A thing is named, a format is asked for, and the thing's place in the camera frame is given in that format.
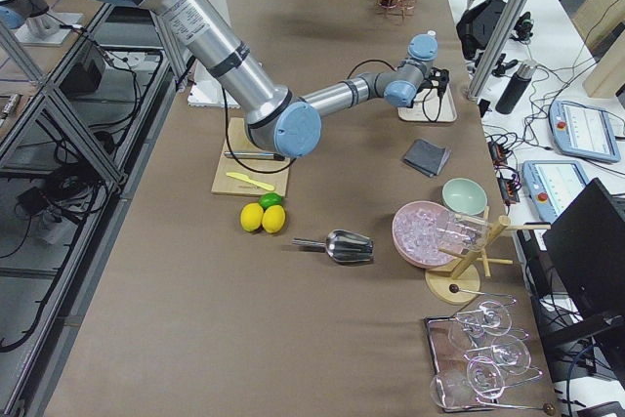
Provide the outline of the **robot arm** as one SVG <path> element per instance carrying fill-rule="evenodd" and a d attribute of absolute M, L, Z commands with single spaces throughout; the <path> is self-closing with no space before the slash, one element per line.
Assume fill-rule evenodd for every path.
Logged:
<path fill-rule="evenodd" d="M 271 81 L 249 47 L 209 0 L 99 0 L 148 10 L 205 66 L 245 112 L 245 132 L 256 147 L 299 158 L 321 137 L 322 117 L 383 98 L 395 107 L 413 104 L 438 55 L 432 34 L 418 34 L 396 70 L 363 73 L 297 97 Z"/>

